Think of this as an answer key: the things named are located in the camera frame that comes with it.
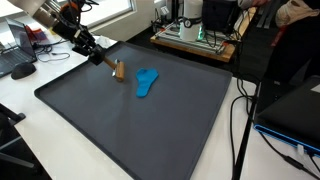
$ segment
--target blue object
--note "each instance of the blue object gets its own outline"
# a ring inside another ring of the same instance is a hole
[[[145,97],[152,83],[157,79],[158,72],[155,69],[139,69],[136,77],[138,79],[137,97]]]

